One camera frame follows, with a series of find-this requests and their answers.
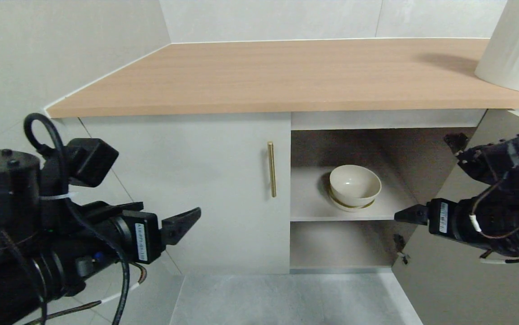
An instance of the open cabinet door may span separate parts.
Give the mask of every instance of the open cabinet door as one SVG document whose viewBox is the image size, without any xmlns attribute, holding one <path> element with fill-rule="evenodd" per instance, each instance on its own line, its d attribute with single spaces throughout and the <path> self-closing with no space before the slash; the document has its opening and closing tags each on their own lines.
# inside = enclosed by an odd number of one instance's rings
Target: open cabinet door
<svg viewBox="0 0 519 325">
<path fill-rule="evenodd" d="M 517 133 L 518 116 L 490 109 L 469 146 Z M 437 197 L 459 201 L 486 187 L 456 166 Z M 519 325 L 519 264 L 482 264 L 482 250 L 431 235 L 423 226 L 404 252 L 408 265 L 398 260 L 392 269 L 424 325 Z"/>
</svg>

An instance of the gray floor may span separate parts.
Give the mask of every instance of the gray floor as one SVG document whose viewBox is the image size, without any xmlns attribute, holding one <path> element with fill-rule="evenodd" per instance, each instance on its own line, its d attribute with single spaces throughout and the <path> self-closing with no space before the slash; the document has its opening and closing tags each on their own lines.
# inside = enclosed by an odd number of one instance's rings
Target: gray floor
<svg viewBox="0 0 519 325">
<path fill-rule="evenodd" d="M 171 325 L 422 325 L 392 273 L 195 276 Z"/>
</svg>

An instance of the white cable tie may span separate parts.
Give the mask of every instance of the white cable tie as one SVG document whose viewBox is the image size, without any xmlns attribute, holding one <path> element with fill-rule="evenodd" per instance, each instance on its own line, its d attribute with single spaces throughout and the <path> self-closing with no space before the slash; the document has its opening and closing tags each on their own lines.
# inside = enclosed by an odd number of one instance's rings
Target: white cable tie
<svg viewBox="0 0 519 325">
<path fill-rule="evenodd" d="M 53 200 L 62 200 L 64 198 L 72 198 L 76 196 L 79 192 L 69 192 L 61 195 L 51 195 L 48 197 L 45 196 L 39 196 L 39 199 L 42 201 L 53 201 Z"/>
<path fill-rule="evenodd" d="M 480 224 L 478 224 L 478 220 L 476 220 L 476 214 L 471 214 L 469 215 L 469 217 L 470 222 L 472 222 L 472 227 L 474 227 L 474 230 L 476 230 L 476 232 L 482 233 L 482 229 L 480 229 Z"/>
<path fill-rule="evenodd" d="M 480 263 L 484 264 L 507 264 L 506 260 L 480 259 Z"/>
<path fill-rule="evenodd" d="M 135 282 L 135 284 L 133 284 L 130 288 L 129 288 L 129 292 L 131 292 L 132 290 L 136 290 L 137 288 L 139 287 L 139 282 Z M 117 292 L 116 294 L 112 294 L 111 296 L 108 296 L 107 298 L 103 298 L 101 300 L 101 304 L 105 304 L 106 302 L 109 302 L 115 298 L 119 298 L 119 296 L 121 296 L 121 292 Z"/>
</svg>

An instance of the door hinge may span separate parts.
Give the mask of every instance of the door hinge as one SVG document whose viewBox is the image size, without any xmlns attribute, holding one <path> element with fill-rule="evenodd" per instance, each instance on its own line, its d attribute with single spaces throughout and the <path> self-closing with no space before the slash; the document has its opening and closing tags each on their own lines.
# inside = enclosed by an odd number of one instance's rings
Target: door hinge
<svg viewBox="0 0 519 325">
<path fill-rule="evenodd" d="M 410 255 L 403 252 L 404 246 L 406 245 L 406 242 L 404 242 L 404 237 L 402 237 L 400 234 L 394 234 L 394 243 L 396 245 L 396 254 L 398 254 L 398 257 L 402 259 L 402 263 L 404 263 L 404 265 L 408 265 Z"/>
</svg>

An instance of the saucer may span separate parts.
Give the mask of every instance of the saucer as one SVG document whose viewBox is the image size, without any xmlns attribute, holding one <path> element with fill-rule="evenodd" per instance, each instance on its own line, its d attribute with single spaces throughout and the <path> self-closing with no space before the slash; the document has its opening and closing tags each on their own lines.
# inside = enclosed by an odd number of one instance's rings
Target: saucer
<svg viewBox="0 0 519 325">
<path fill-rule="evenodd" d="M 349 205 L 345 205 L 344 203 L 340 202 L 335 196 L 334 194 L 332 193 L 332 189 L 330 189 L 328 187 L 328 195 L 330 196 L 330 200 L 332 200 L 332 204 L 334 204 L 336 206 L 336 208 L 340 209 L 340 210 L 344 210 L 346 212 L 358 212 L 362 209 L 365 209 L 367 208 L 368 206 L 371 206 L 374 201 L 364 205 L 364 206 L 349 206 Z"/>
</svg>

